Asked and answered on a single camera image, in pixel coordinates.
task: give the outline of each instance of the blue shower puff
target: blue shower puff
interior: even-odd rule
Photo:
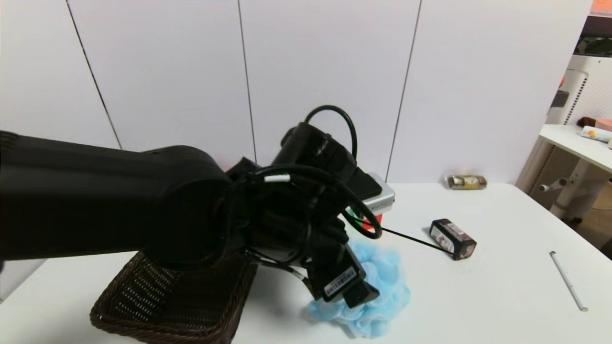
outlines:
[[[410,301],[400,254],[373,241],[351,239],[349,245],[367,274],[366,282],[378,289],[380,296],[355,308],[348,308],[344,300],[312,301],[308,312],[317,321],[344,324],[356,337],[380,337],[389,330],[389,321]]]

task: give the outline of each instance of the brown wicker basket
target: brown wicker basket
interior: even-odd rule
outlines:
[[[91,324],[151,344],[231,343],[255,272],[232,252],[195,273],[160,268],[139,252],[96,301]]]

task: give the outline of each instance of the white pen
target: white pen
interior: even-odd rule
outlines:
[[[561,274],[563,281],[565,281],[565,285],[567,285],[567,288],[570,290],[570,293],[572,294],[574,301],[576,301],[576,305],[578,305],[578,308],[583,312],[588,312],[589,309],[583,306],[582,302],[580,302],[580,298],[578,298],[578,295],[576,294],[576,291],[573,288],[573,284],[567,278],[565,271],[563,270],[563,268],[561,267],[561,264],[557,260],[557,253],[555,251],[551,251],[550,256],[553,258],[554,264],[557,265],[557,270],[559,270],[559,273]]]

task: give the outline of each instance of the small box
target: small box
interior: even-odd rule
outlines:
[[[476,248],[476,241],[449,219],[434,220],[429,235],[451,253],[454,260],[469,258]]]

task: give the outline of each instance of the table surface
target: table surface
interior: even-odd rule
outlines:
[[[410,304],[377,343],[609,343],[612,262],[516,187],[450,191],[438,184],[392,184],[394,209],[383,225],[429,240],[448,218],[478,245],[453,261],[384,233],[399,249]],[[556,251],[581,300],[578,310],[549,256]],[[139,343],[92,327],[89,311],[133,253],[48,260],[0,305],[0,343]],[[370,343],[331,323],[311,323],[311,297],[290,274],[261,267],[234,343]]]
[[[580,136],[581,131],[574,125],[545,124],[540,137],[612,173],[612,149],[607,143]]]

